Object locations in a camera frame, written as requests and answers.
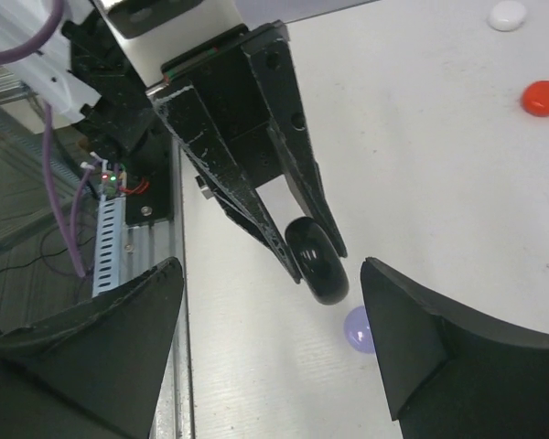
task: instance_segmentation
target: black wire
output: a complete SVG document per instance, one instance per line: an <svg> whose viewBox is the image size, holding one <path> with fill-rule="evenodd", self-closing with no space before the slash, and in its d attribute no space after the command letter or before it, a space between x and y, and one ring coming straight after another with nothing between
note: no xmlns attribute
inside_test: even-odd
<svg viewBox="0 0 549 439"><path fill-rule="evenodd" d="M89 238L86 242L82 242L79 247L83 247L84 245L90 243L91 241L94 240L94 236L92 236L91 238ZM2 270L0 270L0 274L1 273L4 273L4 272L8 272L10 270L18 270L20 268L27 268L27 267L30 267L33 263L36 263L40 260L42 260L43 258L53 258L55 256L59 256L61 254L63 254L64 252L66 252L68 249L63 249L61 250L60 252L56 252L56 253L50 253L50 254L43 254L41 256L38 256L37 258L33 259L32 261L30 262L27 262L25 263L24 265L15 265L14 267L6 267L6 268L3 268Z"/></svg>
<svg viewBox="0 0 549 439"><path fill-rule="evenodd" d="M30 104L30 108L35 112L35 114L38 116L38 118L41 121L45 121L45 114L43 112L43 109L41 108L40 104L38 103L37 98L34 95L28 95L27 101ZM55 147L57 148L57 151L59 152L59 155L61 156L61 159L63 162L65 162L65 165L67 165L67 168L79 179L81 180L83 178L83 169L81 169L81 166L77 164L77 162L73 159L71 154L63 144L61 143L59 136L53 130L53 143L55 144ZM93 187L93 184L88 181L87 187L90 190L91 197L93 199L99 200L100 197L98 197L98 192L95 190L95 187Z"/></svg>

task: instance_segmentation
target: tabletop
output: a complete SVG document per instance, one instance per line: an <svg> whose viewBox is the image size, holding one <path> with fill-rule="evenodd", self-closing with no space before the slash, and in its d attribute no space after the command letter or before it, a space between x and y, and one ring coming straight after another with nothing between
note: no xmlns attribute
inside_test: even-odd
<svg viewBox="0 0 549 439"><path fill-rule="evenodd" d="M350 294L325 307L207 201L185 166L197 437L398 438L374 355L343 320L373 256L459 302L549 333L549 0L490 28L496 1L382 0L289 26ZM260 189L282 229L284 181Z"/></svg>

